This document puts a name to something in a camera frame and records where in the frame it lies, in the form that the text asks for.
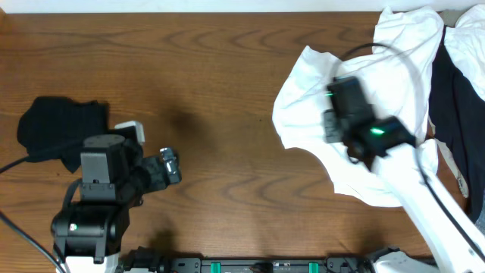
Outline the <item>white t-shirt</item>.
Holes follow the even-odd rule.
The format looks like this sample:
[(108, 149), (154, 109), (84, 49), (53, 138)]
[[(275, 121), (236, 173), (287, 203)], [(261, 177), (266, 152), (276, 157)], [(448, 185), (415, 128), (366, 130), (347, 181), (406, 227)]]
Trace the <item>white t-shirt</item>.
[(443, 28), (432, 8), (386, 8), (369, 55), (304, 48), (274, 101), (272, 121), (283, 146), (313, 154), (335, 193), (370, 206), (399, 206), (370, 166), (389, 147), (414, 140), (425, 162), (437, 167), (437, 146), (425, 135), (431, 65)]

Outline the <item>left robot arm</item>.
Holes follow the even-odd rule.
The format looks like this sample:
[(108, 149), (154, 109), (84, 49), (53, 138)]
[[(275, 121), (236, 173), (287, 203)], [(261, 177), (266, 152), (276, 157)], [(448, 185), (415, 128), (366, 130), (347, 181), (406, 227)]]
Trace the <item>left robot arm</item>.
[(122, 237), (129, 210), (143, 197), (181, 182), (172, 148), (145, 157), (140, 144), (117, 134), (91, 136), (80, 153), (82, 177), (74, 181), (52, 220), (54, 251), (65, 272), (122, 272)]

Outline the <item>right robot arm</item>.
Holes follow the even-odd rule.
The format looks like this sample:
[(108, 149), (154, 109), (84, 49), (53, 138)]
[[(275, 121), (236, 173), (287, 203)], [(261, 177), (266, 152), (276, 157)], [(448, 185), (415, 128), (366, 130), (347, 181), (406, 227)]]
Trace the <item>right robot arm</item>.
[(441, 272), (482, 272), (484, 236), (443, 184), (425, 171), (416, 137), (395, 116), (378, 118), (356, 77), (327, 85), (329, 142), (382, 178), (425, 239)]

